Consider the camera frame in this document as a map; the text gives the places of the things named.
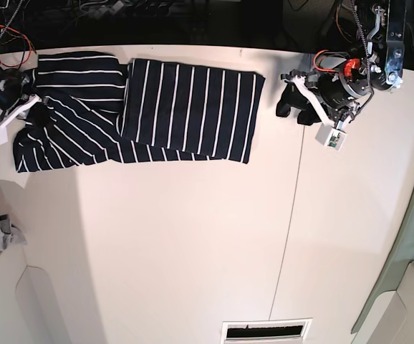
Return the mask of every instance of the white plastic bracket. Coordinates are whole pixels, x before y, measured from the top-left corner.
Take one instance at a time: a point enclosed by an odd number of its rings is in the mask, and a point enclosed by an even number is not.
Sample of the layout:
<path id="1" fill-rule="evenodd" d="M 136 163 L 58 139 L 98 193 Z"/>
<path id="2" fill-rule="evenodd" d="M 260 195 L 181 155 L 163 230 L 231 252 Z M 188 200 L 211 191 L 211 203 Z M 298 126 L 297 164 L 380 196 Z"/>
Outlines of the white plastic bracket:
<path id="1" fill-rule="evenodd" d="M 6 127 L 9 123 L 11 123 L 19 114 L 23 113 L 24 111 L 30 109 L 36 103 L 41 102 L 42 99 L 38 95 L 31 95 L 29 100 L 16 107 L 4 120 L 0 123 L 0 145 L 8 142 L 8 132 Z"/>
<path id="2" fill-rule="evenodd" d="M 306 87 L 306 77 L 296 75 L 291 78 L 290 82 L 292 82 L 298 88 L 298 91 L 307 98 L 322 121 L 322 125 L 315 137 L 316 140 L 326 147 L 331 147 L 336 149 L 336 151 L 339 151 L 347 134 L 340 129 L 334 128 L 334 122 L 328 118 L 328 115 L 324 111 L 317 96 Z"/>

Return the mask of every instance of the white table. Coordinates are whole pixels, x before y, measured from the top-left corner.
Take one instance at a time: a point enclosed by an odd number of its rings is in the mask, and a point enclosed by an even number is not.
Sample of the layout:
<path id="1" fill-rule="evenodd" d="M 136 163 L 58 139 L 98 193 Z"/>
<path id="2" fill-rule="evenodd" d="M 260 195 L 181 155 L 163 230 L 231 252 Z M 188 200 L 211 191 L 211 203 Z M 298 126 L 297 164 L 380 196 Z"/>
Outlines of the white table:
<path id="1" fill-rule="evenodd" d="M 215 344 L 224 320 L 313 317 L 308 343 L 350 343 L 413 189 L 414 72 L 376 92 L 336 152 L 314 139 L 317 125 L 275 116 L 279 74 L 301 54 L 76 49 L 254 70 L 266 83 L 248 165 L 110 161 L 18 175 L 11 145 L 0 147 L 0 201 L 26 233 L 28 264 L 49 273 L 72 342 Z"/>

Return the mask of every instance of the folded shirt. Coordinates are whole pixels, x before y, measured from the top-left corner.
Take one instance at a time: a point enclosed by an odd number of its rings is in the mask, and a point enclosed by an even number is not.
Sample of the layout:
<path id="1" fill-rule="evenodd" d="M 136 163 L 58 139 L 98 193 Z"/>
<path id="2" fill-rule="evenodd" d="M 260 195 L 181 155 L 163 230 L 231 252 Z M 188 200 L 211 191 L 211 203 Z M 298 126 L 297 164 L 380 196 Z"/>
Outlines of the folded shirt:
<path id="1" fill-rule="evenodd" d="M 34 106 L 14 140 L 18 172 L 121 163 L 247 163 L 264 78 L 100 52 L 40 55 Z"/>

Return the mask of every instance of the floor vent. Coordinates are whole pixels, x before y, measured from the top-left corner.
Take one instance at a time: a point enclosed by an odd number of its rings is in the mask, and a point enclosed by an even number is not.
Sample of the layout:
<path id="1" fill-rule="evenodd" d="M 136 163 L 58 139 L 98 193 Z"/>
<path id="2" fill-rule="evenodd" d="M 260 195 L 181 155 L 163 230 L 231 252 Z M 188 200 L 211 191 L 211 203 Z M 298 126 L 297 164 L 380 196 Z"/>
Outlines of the floor vent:
<path id="1" fill-rule="evenodd" d="M 312 319 L 224 322 L 220 344 L 298 344 L 311 323 Z"/>

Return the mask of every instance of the orange cable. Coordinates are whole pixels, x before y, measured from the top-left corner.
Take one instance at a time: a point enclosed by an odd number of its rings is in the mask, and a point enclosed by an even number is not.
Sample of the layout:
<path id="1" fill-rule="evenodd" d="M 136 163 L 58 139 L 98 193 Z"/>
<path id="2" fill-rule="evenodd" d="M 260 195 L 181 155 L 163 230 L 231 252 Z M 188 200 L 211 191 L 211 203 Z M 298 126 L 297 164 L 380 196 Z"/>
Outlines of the orange cable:
<path id="1" fill-rule="evenodd" d="M 331 72 L 331 73 L 334 73 L 334 72 L 336 72 L 335 70 L 328 69 L 328 68 L 321 68 L 321 67 L 319 67 L 317 65 L 317 58 L 318 58 L 318 56 L 320 56 L 321 54 L 323 54 L 324 52 L 327 52 L 327 51 L 328 50 L 325 49 L 325 50 L 321 50 L 321 51 L 319 51 L 318 53 L 315 54 L 314 60 L 313 60 L 314 67 L 315 67 L 316 70 L 319 70 L 320 72 Z"/>
<path id="2" fill-rule="evenodd" d="M 348 36 L 350 36 L 350 35 L 346 31 L 344 31 L 342 29 L 342 27 L 340 26 L 340 24 L 339 24 L 339 7 L 336 10 L 336 15 L 334 16 L 334 21 L 336 22 L 337 29 L 339 30 L 339 33 L 342 35 L 342 37 L 344 37 L 344 39 L 346 41 L 348 41 L 349 43 L 352 43 L 352 41 L 346 37 L 346 35 L 348 35 Z"/>

